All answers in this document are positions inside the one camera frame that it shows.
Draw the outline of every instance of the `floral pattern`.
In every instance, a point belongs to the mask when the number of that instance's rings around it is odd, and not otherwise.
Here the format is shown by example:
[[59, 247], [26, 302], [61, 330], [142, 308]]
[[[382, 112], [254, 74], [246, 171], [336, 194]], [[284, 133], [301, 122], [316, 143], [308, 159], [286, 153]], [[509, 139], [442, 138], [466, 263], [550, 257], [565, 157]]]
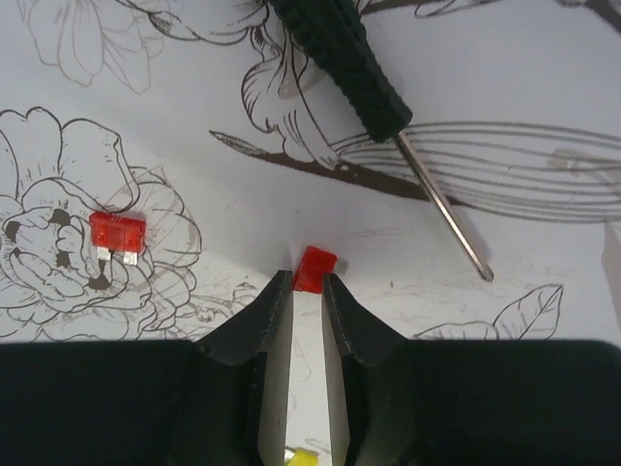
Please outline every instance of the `floral pattern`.
[[[145, 218], [137, 266], [97, 259], [95, 211]], [[91, 120], [0, 114], [0, 225], [0, 337], [195, 336], [255, 294], [248, 283], [232, 299], [192, 294], [201, 234], [183, 201], [162, 174], [129, 166], [120, 136]]]
[[172, 11], [176, 0], [18, 0], [41, 61], [84, 86], [104, 69], [134, 92], [150, 86], [149, 61], [163, 35], [142, 10]]

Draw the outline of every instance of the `red block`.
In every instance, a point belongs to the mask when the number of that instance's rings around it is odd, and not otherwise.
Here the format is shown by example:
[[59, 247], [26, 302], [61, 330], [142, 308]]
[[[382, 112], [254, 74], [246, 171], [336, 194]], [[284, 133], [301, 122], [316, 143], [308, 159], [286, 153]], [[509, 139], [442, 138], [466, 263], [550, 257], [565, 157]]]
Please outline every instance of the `red block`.
[[321, 294], [323, 277], [334, 271], [338, 260], [333, 253], [327, 250], [308, 246], [293, 277], [293, 289]]
[[142, 252], [146, 224], [142, 220], [95, 212], [88, 218], [94, 246], [109, 250]]

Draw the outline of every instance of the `metal screwdriver shaft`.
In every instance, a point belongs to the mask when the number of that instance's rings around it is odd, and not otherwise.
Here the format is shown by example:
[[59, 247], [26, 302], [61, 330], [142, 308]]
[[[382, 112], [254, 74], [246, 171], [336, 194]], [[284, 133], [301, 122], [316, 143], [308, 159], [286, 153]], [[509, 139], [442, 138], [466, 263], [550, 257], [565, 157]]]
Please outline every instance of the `metal screwdriver shaft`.
[[484, 280], [494, 274], [403, 133], [411, 111], [384, 76], [352, 0], [268, 0], [291, 35], [324, 70], [360, 117], [371, 139], [392, 138]]
[[468, 237], [467, 230], [464, 228], [457, 214], [455, 214], [448, 199], [446, 199], [438, 188], [438, 185], [420, 159], [416, 149], [409, 142], [408, 137], [403, 131], [400, 131], [393, 139], [412, 172], [414, 172], [414, 175], [420, 180], [420, 185], [425, 190], [425, 193], [441, 212], [453, 235], [466, 251], [470, 261], [474, 264], [474, 267], [476, 267], [478, 274], [487, 282], [494, 281], [494, 272], [492, 272], [492, 269], [474, 247], [473, 241]]

